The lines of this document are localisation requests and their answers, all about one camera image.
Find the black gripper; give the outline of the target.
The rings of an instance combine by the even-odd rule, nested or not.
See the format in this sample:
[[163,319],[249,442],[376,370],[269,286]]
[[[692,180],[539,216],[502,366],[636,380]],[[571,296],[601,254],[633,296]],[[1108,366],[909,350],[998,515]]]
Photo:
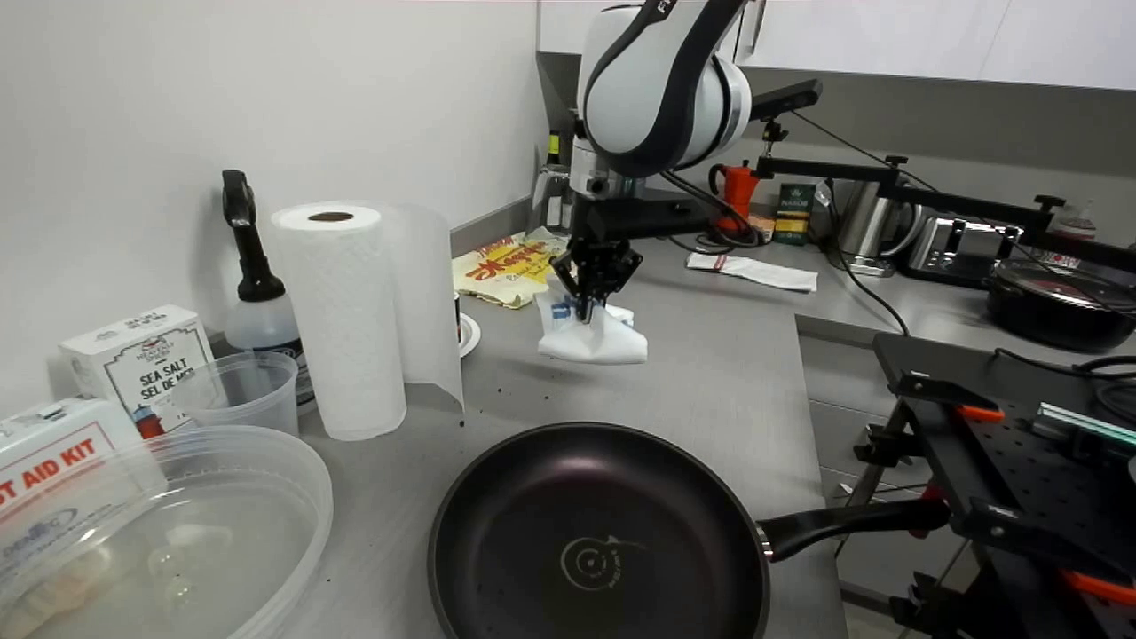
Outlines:
[[708,211],[686,198],[578,198],[566,253],[553,262],[566,314],[601,319],[608,296],[637,270],[636,237],[705,229]]

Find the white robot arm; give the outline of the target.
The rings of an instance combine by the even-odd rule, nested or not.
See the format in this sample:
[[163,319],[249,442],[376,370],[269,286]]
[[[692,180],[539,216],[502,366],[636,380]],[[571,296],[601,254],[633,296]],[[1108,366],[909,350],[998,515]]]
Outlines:
[[753,120],[753,86],[720,51],[746,0],[617,0],[590,29],[571,108],[571,237],[553,262],[590,319],[637,270],[636,237],[686,234],[714,209],[643,198],[646,178],[701,163]]

